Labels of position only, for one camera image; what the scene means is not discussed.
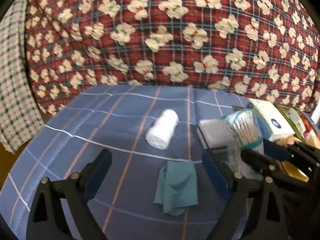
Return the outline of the cotton swab packet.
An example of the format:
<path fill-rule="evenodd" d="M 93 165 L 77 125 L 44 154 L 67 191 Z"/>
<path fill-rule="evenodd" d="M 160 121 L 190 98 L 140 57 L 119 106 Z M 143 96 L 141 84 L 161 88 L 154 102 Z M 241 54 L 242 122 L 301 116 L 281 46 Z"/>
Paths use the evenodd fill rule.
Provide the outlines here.
<path fill-rule="evenodd" d="M 221 118 L 231 132 L 231 139 L 227 145 L 227 165 L 233 172 L 240 172 L 247 179 L 262 180 L 263 177 L 255 172 L 241 158 L 244 149 L 254 150 L 264 154 L 263 136 L 257 119 L 251 109 L 243 109 Z"/>

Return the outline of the white sponge block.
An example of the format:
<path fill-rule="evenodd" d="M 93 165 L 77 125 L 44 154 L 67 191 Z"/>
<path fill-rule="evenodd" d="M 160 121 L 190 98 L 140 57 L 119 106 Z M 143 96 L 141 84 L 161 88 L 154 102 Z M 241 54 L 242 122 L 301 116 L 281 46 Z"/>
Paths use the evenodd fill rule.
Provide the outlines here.
<path fill-rule="evenodd" d="M 234 135 L 225 119 L 200 120 L 197 134 L 204 149 L 224 148 L 234 141 Z"/>

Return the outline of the white gauze roll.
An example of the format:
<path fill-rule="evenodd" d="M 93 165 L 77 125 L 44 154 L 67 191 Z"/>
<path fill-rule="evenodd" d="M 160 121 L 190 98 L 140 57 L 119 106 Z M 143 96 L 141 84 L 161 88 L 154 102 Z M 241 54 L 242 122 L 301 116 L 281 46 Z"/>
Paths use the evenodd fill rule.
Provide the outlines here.
<path fill-rule="evenodd" d="M 174 135 L 179 122 L 178 115 L 173 109 L 164 110 L 146 133 L 148 144 L 159 150 L 166 150 Z"/>

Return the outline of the teal cloth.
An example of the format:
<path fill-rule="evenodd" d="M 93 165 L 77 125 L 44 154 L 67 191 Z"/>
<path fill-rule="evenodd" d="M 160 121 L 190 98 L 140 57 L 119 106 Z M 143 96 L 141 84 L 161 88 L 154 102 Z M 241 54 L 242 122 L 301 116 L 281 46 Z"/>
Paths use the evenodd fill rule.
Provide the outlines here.
<path fill-rule="evenodd" d="M 171 216 L 197 205 L 197 174 L 192 161 L 169 161 L 160 170 L 154 203 Z"/>

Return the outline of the round gold tin pink lid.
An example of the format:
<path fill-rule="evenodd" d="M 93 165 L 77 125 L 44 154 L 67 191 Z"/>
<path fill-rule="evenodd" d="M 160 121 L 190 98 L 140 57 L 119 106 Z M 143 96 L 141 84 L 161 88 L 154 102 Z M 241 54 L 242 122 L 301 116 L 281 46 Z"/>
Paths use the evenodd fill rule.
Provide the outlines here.
<path fill-rule="evenodd" d="M 296 141 L 301 142 L 298 138 L 290 136 L 287 138 L 279 139 L 277 141 L 277 144 L 279 146 L 287 147 L 288 145 L 293 145 Z M 282 161 L 281 168 L 287 175 L 291 176 L 292 178 L 296 178 L 304 182 L 308 182 L 309 180 L 309 178 L 300 169 L 298 169 L 288 161 Z"/>

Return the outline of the tissue box green dots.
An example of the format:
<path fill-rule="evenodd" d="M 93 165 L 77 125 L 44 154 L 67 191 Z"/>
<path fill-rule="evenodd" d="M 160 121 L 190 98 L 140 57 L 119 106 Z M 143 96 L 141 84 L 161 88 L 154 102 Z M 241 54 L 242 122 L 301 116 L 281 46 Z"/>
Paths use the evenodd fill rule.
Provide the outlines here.
<path fill-rule="evenodd" d="M 295 135 L 290 124 L 271 102 L 249 99 L 247 107 L 255 113 L 264 139 L 278 141 Z"/>

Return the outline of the gold rectangular tin box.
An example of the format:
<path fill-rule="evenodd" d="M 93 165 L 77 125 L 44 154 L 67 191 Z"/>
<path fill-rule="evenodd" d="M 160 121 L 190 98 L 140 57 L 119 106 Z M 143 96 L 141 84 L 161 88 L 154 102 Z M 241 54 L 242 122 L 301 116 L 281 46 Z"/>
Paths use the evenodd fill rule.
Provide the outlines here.
<path fill-rule="evenodd" d="M 283 115 L 295 132 L 294 135 L 285 139 L 279 139 L 277 141 L 278 145 L 288 146 L 299 141 L 319 149 L 319 128 L 308 113 L 285 105 L 276 105 L 276 109 Z"/>

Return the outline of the blue plaid tablecloth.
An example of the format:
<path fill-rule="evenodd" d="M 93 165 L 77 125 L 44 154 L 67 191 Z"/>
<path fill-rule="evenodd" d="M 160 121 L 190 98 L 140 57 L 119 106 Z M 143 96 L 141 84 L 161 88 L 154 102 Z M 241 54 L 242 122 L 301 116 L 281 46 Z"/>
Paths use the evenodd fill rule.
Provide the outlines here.
<path fill-rule="evenodd" d="M 41 178 L 66 178 L 106 148 L 112 153 L 112 165 L 88 206 L 107 238 L 205 239 L 226 203 L 201 164 L 197 124 L 247 105 L 247 98 L 216 90 L 91 87 L 52 118 L 17 159 L 1 191 L 1 215 L 16 237 L 25 239 Z M 145 136 L 166 109 L 173 109 L 179 122 L 168 148 L 159 150 Z M 154 203 L 159 171 L 169 160 L 191 160 L 197 172 L 199 203 L 177 217 L 166 215 Z"/>

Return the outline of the beige green checked cloth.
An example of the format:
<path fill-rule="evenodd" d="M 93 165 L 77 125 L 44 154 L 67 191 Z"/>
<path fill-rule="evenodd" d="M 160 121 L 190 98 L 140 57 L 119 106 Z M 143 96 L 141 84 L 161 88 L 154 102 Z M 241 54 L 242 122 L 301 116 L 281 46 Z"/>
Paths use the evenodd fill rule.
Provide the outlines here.
<path fill-rule="evenodd" d="M 44 126 L 26 75 L 28 0 L 15 0 L 1 20 L 1 144 L 14 154 Z"/>

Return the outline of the red plaid bear quilt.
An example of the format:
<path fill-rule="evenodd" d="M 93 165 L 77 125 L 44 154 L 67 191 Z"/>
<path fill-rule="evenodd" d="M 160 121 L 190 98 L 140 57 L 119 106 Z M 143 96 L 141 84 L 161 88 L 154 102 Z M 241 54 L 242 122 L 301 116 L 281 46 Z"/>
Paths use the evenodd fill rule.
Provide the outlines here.
<path fill-rule="evenodd" d="M 319 31 L 300 0 L 28 0 L 26 56 L 55 115 L 96 85 L 225 90 L 312 112 Z"/>

